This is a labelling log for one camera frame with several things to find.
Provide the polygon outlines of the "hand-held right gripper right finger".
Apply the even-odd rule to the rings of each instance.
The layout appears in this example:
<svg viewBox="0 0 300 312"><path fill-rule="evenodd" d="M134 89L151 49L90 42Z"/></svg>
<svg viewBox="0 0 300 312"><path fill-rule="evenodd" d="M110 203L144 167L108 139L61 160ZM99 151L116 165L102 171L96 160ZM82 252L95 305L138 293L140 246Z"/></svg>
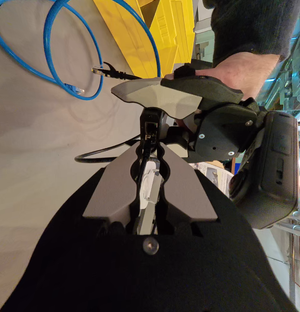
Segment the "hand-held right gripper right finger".
<svg viewBox="0 0 300 312"><path fill-rule="evenodd" d="M157 146L157 156L163 178L160 199L167 206L165 220L174 228L182 223L217 221L195 170L163 143Z"/></svg>

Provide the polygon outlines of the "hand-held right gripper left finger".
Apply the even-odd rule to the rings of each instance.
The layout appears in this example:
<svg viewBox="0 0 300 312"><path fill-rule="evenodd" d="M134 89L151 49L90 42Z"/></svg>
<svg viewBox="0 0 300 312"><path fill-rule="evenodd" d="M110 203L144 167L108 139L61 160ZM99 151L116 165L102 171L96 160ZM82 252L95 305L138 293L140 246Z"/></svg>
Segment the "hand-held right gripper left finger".
<svg viewBox="0 0 300 312"><path fill-rule="evenodd" d="M141 174L142 143L137 141L109 163L98 182L82 216L85 219L120 222L126 227L133 219Z"/></svg>

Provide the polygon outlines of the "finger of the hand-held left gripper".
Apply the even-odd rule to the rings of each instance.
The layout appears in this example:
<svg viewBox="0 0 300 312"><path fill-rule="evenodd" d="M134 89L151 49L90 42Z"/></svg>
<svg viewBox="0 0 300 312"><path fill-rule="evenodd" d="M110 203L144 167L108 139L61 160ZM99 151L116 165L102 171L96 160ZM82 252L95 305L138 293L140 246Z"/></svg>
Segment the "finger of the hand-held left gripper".
<svg viewBox="0 0 300 312"><path fill-rule="evenodd" d="M160 109L174 119L185 119L198 109L201 96L164 87L160 84L162 80L159 77L128 80L111 88L111 93L126 103Z"/></svg>
<svg viewBox="0 0 300 312"><path fill-rule="evenodd" d="M157 111L157 117L157 144L165 144L181 158L188 157L189 131L179 127L175 119L163 111Z"/></svg>

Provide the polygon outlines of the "black network switch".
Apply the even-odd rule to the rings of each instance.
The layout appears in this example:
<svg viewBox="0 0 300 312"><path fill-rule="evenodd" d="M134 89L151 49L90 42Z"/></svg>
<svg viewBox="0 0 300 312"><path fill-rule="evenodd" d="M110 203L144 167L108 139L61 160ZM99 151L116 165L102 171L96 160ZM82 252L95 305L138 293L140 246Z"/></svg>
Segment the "black network switch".
<svg viewBox="0 0 300 312"><path fill-rule="evenodd" d="M144 108L140 115L140 139L156 144L160 138L164 112L159 108Z"/></svg>

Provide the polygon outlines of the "yellow divided plastic bin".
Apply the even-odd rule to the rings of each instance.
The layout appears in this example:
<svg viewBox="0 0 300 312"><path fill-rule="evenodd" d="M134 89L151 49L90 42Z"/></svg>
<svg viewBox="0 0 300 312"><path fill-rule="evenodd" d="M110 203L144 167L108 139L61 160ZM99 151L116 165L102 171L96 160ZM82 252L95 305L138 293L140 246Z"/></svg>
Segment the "yellow divided plastic bin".
<svg viewBox="0 0 300 312"><path fill-rule="evenodd" d="M155 41L160 76L173 70L178 49L171 1L125 1L149 27ZM156 57L148 35L139 22L119 4L110 0L94 0L102 18L135 76L157 77Z"/></svg>

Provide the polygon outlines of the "person's left forearm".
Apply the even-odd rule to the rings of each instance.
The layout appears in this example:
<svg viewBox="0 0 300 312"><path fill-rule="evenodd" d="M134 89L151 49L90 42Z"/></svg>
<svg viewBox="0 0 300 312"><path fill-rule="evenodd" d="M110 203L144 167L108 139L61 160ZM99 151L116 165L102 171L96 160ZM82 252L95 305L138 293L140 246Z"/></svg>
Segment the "person's left forearm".
<svg viewBox="0 0 300 312"><path fill-rule="evenodd" d="M204 0L213 9L213 66L241 52L273 54L282 62L300 14L300 0Z"/></svg>

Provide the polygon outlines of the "person's left hand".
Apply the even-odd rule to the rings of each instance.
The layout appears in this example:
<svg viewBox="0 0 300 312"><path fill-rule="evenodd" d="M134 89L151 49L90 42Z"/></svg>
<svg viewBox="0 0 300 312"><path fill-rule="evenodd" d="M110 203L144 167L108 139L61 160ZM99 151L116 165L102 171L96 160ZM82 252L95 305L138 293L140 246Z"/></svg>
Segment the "person's left hand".
<svg viewBox="0 0 300 312"><path fill-rule="evenodd" d="M215 68L196 70L195 74L217 78L228 87L241 90L243 100L250 97L256 99L279 60L280 55L240 52L228 57Z"/></svg>

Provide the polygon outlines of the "printed instruction sheet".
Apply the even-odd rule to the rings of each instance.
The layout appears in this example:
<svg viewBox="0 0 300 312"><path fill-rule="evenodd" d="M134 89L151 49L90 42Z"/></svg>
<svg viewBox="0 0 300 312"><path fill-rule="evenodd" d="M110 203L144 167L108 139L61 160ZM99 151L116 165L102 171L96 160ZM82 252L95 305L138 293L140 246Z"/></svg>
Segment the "printed instruction sheet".
<svg viewBox="0 0 300 312"><path fill-rule="evenodd" d="M227 171L218 161L190 163L194 169L204 174L219 190L228 198L230 197L229 186L233 174Z"/></svg>

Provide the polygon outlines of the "white board stand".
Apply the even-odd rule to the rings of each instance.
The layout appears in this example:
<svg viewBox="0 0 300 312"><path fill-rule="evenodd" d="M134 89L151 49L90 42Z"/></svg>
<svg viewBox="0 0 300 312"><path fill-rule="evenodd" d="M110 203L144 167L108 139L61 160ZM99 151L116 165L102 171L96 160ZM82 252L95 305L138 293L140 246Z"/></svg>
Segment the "white board stand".
<svg viewBox="0 0 300 312"><path fill-rule="evenodd" d="M145 209L148 203L155 204L159 197L162 177L159 172L160 163L150 160L144 170L140 188L140 209Z"/></svg>

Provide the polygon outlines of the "blue storage bin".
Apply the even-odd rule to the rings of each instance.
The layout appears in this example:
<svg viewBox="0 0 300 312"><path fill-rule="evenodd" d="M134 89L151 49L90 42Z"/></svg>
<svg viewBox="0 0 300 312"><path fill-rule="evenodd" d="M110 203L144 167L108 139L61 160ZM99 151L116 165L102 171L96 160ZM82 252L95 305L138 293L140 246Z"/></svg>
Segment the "blue storage bin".
<svg viewBox="0 0 300 312"><path fill-rule="evenodd" d="M246 161L247 159L244 153L235 158L234 175L238 173L239 169L242 168Z"/></svg>

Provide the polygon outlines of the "silver metal pipe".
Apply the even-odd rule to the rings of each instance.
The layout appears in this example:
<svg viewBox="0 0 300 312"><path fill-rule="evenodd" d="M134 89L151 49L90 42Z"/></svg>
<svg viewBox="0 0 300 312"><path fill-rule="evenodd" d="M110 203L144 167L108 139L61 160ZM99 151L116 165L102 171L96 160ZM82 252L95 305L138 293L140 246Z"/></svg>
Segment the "silver metal pipe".
<svg viewBox="0 0 300 312"><path fill-rule="evenodd" d="M277 222L274 227L300 237L300 210L294 211L284 220Z"/></svg>

